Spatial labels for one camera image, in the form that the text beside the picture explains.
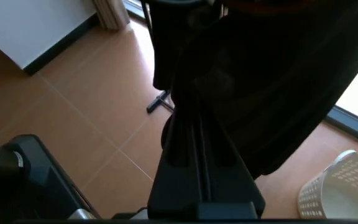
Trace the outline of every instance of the tile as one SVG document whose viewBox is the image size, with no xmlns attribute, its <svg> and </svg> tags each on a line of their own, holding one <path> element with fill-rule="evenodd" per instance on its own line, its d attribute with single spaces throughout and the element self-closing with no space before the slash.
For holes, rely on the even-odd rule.
<svg viewBox="0 0 358 224">
<path fill-rule="evenodd" d="M 262 218 L 299 218 L 297 200 L 301 187 L 325 170 L 339 154 L 329 145 L 309 137 L 278 170 L 265 177 L 262 186 L 258 185 L 266 201 Z"/>
<path fill-rule="evenodd" d="M 92 57 L 115 35 L 115 32 L 95 27 L 48 63 L 40 73 L 53 85 L 66 82 L 76 75 L 76 70 L 85 60 Z"/>
<path fill-rule="evenodd" d="M 153 182 L 121 152 L 83 190 L 102 218 L 147 206 Z"/>
<path fill-rule="evenodd" d="M 57 88 L 120 147 L 147 119 L 145 109 L 159 94 L 150 58 L 134 30 L 124 30 Z"/>
<path fill-rule="evenodd" d="M 158 107 L 148 121 L 121 149 L 149 177 L 154 179 L 162 153 L 161 133 L 171 115 L 164 107 Z"/>
<path fill-rule="evenodd" d="M 1 142 L 18 134 L 36 134 L 79 187 L 111 157 L 116 148 L 87 123 L 55 90 L 48 92 Z"/>
<path fill-rule="evenodd" d="M 29 77 L 0 51 L 0 132 L 20 118 L 47 90 L 39 75 Z"/>
<path fill-rule="evenodd" d="M 325 121 L 321 122 L 310 136 L 325 142 L 340 152 L 348 149 L 354 149 L 358 152 L 358 139 L 331 126 Z"/>
</svg>

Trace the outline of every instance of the baseboard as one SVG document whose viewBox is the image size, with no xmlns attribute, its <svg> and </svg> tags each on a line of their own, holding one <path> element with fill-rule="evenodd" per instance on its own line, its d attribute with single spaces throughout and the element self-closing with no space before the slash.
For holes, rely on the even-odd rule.
<svg viewBox="0 0 358 224">
<path fill-rule="evenodd" d="M 57 55 L 66 50 L 71 44 L 81 38 L 89 30 L 99 24 L 98 15 L 95 13 L 77 28 L 67 34 L 62 40 L 59 40 L 55 45 L 45 51 L 41 56 L 37 57 L 33 62 L 26 66 L 23 70 L 29 74 L 34 75 L 41 68 L 51 62 Z"/>
</svg>

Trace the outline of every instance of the black fabric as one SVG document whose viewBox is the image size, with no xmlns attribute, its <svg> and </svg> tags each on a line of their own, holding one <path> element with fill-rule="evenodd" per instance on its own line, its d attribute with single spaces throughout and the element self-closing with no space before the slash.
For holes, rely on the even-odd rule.
<svg viewBox="0 0 358 224">
<path fill-rule="evenodd" d="M 169 90 L 181 53 L 211 21 L 219 19 L 219 14 L 201 0 L 191 4 L 162 2 L 149 1 L 155 61 L 153 86 Z"/>
<path fill-rule="evenodd" d="M 317 1 L 298 14 L 233 14 L 184 51 L 177 108 L 208 102 L 254 178 L 278 169 L 358 72 L 358 1 Z"/>
</svg>

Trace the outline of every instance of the white plastic basket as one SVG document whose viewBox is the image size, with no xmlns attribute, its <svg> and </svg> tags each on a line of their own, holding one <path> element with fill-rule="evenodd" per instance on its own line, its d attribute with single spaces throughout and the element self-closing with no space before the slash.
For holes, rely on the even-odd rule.
<svg viewBox="0 0 358 224">
<path fill-rule="evenodd" d="M 358 219 L 358 153 L 343 152 L 306 183 L 298 196 L 298 211 L 301 218 Z"/>
</svg>

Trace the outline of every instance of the metal part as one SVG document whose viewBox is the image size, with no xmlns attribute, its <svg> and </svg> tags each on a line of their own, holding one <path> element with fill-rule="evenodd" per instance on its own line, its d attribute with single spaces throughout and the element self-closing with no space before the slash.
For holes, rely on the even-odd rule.
<svg viewBox="0 0 358 224">
<path fill-rule="evenodd" d="M 89 219 L 96 219 L 90 212 L 83 208 L 77 209 L 68 219 L 81 219 L 81 220 L 89 220 Z"/>
</svg>

